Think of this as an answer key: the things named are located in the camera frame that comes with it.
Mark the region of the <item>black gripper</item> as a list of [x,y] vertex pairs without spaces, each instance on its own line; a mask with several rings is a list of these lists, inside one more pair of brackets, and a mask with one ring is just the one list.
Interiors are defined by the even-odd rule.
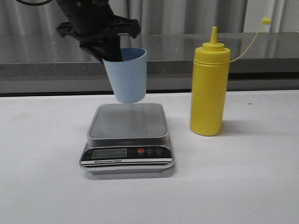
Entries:
[[136,38],[141,32],[138,20],[115,15],[107,0],[58,0],[57,4],[68,20],[57,27],[59,35],[81,42],[79,47],[98,61],[121,62],[120,36]]

